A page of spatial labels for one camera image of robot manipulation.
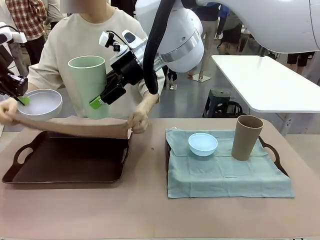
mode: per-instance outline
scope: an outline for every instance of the black shorts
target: black shorts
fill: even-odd
[[[288,54],[287,64],[298,64],[298,67],[305,67],[308,63],[308,57],[314,52],[291,53]]]
[[[239,44],[241,38],[242,24],[239,24],[233,29],[223,30],[221,43]]]

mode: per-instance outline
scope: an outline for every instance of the person's right hand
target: person's right hand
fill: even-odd
[[[13,119],[7,115],[15,114],[18,109],[18,102],[13,98],[6,99],[0,102],[0,124],[12,125],[14,124]]]

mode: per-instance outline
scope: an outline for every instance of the light blue bowl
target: light blue bowl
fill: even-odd
[[[218,140],[207,133],[195,133],[189,137],[190,150],[200,157],[213,154],[218,147]]]

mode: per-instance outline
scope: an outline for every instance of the neck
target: neck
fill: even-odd
[[[108,21],[115,13],[116,9],[109,4],[104,11],[96,11],[95,13],[80,13],[81,17],[91,24],[101,24]]]

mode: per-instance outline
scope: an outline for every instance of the brown tabletop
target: brown tabletop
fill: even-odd
[[[293,238],[320,236],[320,179],[265,121],[262,138],[279,152],[294,199],[168,199],[165,129],[230,130],[235,119],[154,119],[134,135],[122,180],[111,186],[15,187],[0,183],[0,237],[78,240],[126,238]],[[24,130],[0,154],[0,175],[38,131]]]

